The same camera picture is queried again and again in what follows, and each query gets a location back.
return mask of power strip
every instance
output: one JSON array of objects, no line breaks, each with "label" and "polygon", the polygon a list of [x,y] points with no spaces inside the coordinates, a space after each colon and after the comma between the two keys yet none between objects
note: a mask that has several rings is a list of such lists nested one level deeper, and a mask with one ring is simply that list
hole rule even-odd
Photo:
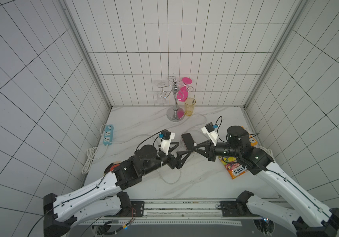
[{"label": "power strip", "polygon": [[105,130],[104,130],[104,145],[111,145],[113,142],[113,130],[114,127],[113,125],[105,125]]}]

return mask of marble table surface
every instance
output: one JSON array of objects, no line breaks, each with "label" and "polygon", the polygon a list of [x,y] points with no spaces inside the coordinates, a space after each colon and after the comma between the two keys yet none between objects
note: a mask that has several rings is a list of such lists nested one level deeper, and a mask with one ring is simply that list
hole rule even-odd
[{"label": "marble table surface", "polygon": [[[114,107],[107,121],[108,124],[114,126],[113,141],[127,141],[137,135],[154,134],[163,129],[176,133],[173,141],[180,141],[181,134],[191,127],[201,124],[194,128],[201,131],[201,127],[209,122],[214,124],[219,116],[223,117],[219,129],[219,135],[222,138],[226,137],[226,130],[230,126],[248,127],[240,107],[195,107],[193,115],[186,116],[180,122],[168,120],[166,117],[167,110],[168,107]],[[190,131],[195,142],[205,141],[206,137],[198,131]],[[117,160],[126,160],[132,156],[137,145],[147,137],[140,136],[124,144],[110,145],[103,157],[93,163],[85,185],[100,178],[110,163]],[[152,144],[153,141],[154,137],[144,144]],[[105,146],[102,142],[99,144],[98,152],[105,152]],[[169,183],[175,182],[180,175],[181,177],[177,183],[170,185],[163,182],[158,171]],[[166,165],[158,171],[143,176],[142,182],[124,190],[129,194],[130,199],[236,198],[245,190],[263,198],[278,197],[277,192],[272,187],[250,172],[231,179],[228,171],[218,159],[215,162],[210,162],[197,153],[191,155],[181,169],[171,169]]]}]

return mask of clear glass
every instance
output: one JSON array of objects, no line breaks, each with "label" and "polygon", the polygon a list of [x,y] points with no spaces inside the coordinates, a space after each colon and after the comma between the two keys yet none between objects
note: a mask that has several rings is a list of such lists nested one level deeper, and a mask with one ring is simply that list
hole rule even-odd
[{"label": "clear glass", "polygon": [[196,100],[194,98],[186,98],[186,100],[184,101],[184,110],[185,110],[185,114],[186,116],[191,116],[193,114],[193,110],[195,108],[195,104],[196,104]]}]

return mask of white tiled wall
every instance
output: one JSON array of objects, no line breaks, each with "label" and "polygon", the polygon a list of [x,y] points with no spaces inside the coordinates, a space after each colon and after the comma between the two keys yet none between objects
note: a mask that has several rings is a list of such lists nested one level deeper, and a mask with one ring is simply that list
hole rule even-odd
[{"label": "white tiled wall", "polygon": [[0,1],[0,236],[26,237],[45,195],[79,188],[103,100],[58,1]]},{"label": "white tiled wall", "polygon": [[198,105],[243,105],[298,0],[66,3],[113,105],[160,105],[169,75]]},{"label": "white tiled wall", "polygon": [[248,114],[302,187],[339,207],[339,1],[310,1]]}]

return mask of black phone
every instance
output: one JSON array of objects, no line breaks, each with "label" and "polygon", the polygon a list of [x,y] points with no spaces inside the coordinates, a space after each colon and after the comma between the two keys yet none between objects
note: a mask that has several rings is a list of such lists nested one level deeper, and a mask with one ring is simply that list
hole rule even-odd
[{"label": "black phone", "polygon": [[181,138],[183,139],[184,144],[186,145],[186,150],[191,150],[195,146],[195,141],[192,138],[190,133],[182,134]]}]

